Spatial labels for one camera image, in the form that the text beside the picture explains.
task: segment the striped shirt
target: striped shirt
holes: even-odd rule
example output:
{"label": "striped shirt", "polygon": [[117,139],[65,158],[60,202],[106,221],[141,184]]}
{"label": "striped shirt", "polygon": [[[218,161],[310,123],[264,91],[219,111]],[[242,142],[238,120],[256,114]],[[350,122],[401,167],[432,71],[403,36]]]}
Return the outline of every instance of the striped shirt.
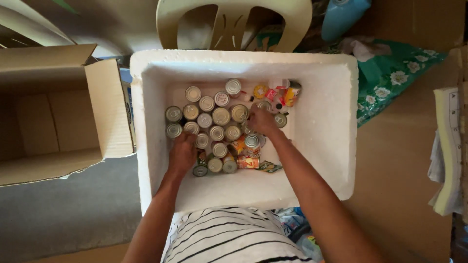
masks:
{"label": "striped shirt", "polygon": [[192,212],[171,225],[166,263],[311,262],[270,211],[234,206]]}

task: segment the styrofoam box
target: styrofoam box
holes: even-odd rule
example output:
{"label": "styrofoam box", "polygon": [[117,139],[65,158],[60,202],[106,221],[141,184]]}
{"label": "styrofoam box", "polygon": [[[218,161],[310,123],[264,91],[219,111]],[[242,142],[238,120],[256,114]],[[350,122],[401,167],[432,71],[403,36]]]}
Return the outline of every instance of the styrofoam box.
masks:
{"label": "styrofoam box", "polygon": [[[311,162],[341,200],[353,193],[356,165],[358,68],[349,55],[241,51],[150,50],[132,55],[132,96],[137,137],[141,209],[144,214],[168,168],[171,140],[165,135],[164,111],[189,101],[185,90],[202,95],[223,90],[237,78],[251,92],[271,78],[297,80],[302,91],[282,130]],[[232,100],[229,105],[241,103]],[[262,160],[279,163],[269,140]],[[184,178],[176,212],[216,205],[275,209],[299,205],[283,170],[238,170],[231,175]]]}

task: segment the gray floor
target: gray floor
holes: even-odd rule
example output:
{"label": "gray floor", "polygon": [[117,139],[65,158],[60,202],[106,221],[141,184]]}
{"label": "gray floor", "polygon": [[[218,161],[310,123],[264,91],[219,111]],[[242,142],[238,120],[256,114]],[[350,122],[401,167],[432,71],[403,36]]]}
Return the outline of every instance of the gray floor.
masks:
{"label": "gray floor", "polygon": [[0,263],[129,242],[140,220],[136,155],[0,187]]}

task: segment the green packet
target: green packet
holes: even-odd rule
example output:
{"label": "green packet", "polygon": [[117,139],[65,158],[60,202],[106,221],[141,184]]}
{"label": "green packet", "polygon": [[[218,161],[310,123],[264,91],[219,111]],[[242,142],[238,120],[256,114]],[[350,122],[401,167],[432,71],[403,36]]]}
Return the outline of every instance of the green packet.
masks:
{"label": "green packet", "polygon": [[263,161],[258,168],[256,168],[255,170],[259,170],[259,171],[262,171],[262,172],[267,172],[267,173],[274,173],[278,170],[281,170],[283,169],[283,167],[281,165],[278,165],[278,164],[274,164],[272,162],[269,162],[269,161]]}

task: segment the chair backrest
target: chair backrest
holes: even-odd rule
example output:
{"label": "chair backrest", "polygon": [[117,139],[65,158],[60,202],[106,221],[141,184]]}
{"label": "chair backrest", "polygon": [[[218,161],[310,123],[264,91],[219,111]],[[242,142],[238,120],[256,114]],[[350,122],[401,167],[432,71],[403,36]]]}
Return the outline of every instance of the chair backrest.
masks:
{"label": "chair backrest", "polygon": [[264,7],[280,14],[286,26],[275,52],[292,52],[304,38],[312,20],[311,0],[160,0],[156,27],[164,49],[177,49],[177,28],[188,11],[217,5],[210,50],[240,50],[250,10]]}

